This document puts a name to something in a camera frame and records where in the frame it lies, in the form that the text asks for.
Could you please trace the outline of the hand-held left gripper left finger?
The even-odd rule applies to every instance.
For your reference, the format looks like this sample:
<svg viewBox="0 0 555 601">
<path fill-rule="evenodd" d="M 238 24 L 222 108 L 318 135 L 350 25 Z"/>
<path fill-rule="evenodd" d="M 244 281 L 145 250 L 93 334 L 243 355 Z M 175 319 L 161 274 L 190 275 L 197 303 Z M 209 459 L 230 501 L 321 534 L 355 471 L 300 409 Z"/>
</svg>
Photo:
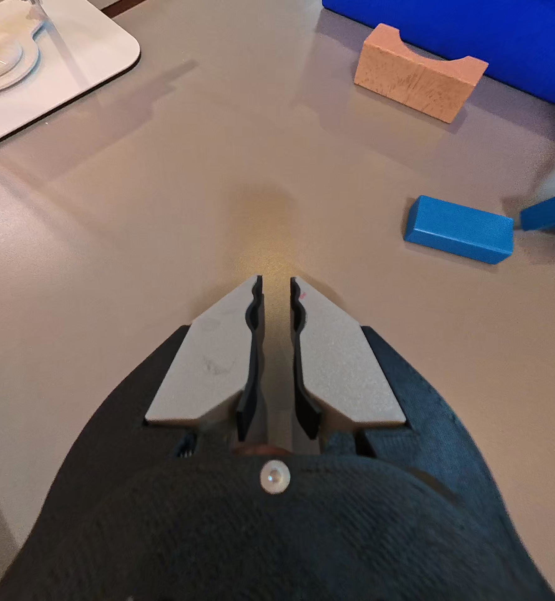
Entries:
<svg viewBox="0 0 555 601">
<path fill-rule="evenodd" d="M 146 423 L 208 429 L 230 422 L 245 441 L 258 405 L 263 339 L 263 280 L 253 275 L 193 320 Z"/>
</svg>

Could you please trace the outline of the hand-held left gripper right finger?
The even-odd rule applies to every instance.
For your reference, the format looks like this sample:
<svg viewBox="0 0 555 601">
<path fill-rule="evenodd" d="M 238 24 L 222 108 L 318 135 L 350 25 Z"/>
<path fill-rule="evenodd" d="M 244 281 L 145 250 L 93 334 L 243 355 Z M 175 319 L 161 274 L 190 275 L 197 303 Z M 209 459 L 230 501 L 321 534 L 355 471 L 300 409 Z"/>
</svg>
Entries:
<svg viewBox="0 0 555 601">
<path fill-rule="evenodd" d="M 299 276 L 290 280 L 290 307 L 294 406 L 305 435 L 405 425 L 360 323 Z"/>
</svg>

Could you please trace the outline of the blue rectangular wooden block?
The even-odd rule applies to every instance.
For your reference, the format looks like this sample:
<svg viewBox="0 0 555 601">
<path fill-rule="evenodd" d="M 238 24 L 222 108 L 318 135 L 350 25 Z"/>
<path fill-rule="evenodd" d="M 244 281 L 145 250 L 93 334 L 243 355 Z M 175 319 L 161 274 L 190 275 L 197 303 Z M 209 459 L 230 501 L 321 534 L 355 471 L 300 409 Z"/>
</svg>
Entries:
<svg viewBox="0 0 555 601">
<path fill-rule="evenodd" d="M 497 265 L 514 251 L 514 221 L 500 214 L 420 195 L 409 208 L 403 239 Z"/>
<path fill-rule="evenodd" d="M 524 231 L 555 229 L 555 197 L 523 209 L 520 222 Z"/>
</svg>

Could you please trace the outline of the blue storage bin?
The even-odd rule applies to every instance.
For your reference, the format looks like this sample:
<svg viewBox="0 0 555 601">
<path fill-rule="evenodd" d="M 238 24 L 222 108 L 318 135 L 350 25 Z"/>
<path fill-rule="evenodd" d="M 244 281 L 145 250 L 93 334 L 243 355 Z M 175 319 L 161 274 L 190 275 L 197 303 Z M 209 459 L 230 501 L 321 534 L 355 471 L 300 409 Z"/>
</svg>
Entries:
<svg viewBox="0 0 555 601">
<path fill-rule="evenodd" d="M 446 58 L 473 56 L 485 74 L 555 105 L 555 1 L 323 1 L 325 9 Z"/>
</svg>

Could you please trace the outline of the wooden arch block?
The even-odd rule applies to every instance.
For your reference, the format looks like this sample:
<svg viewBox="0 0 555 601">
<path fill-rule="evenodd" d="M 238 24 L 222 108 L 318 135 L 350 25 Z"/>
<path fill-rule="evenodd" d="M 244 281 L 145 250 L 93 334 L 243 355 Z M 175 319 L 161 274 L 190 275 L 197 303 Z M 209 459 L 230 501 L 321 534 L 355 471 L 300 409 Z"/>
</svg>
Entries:
<svg viewBox="0 0 555 601">
<path fill-rule="evenodd" d="M 451 124 L 487 67 L 472 56 L 447 61 L 419 55 L 397 28 L 380 23 L 364 40 L 354 83 Z"/>
</svg>

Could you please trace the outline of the white desk stand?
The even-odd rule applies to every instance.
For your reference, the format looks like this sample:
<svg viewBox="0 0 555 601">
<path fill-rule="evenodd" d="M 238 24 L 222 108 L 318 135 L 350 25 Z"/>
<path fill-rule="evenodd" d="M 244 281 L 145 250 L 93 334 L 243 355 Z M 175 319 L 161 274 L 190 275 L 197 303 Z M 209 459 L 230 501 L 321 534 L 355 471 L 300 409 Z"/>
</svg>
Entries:
<svg viewBox="0 0 555 601">
<path fill-rule="evenodd" d="M 0 76 L 0 141 L 132 69 L 138 41 L 90 1 L 0 1 L 22 51 Z"/>
</svg>

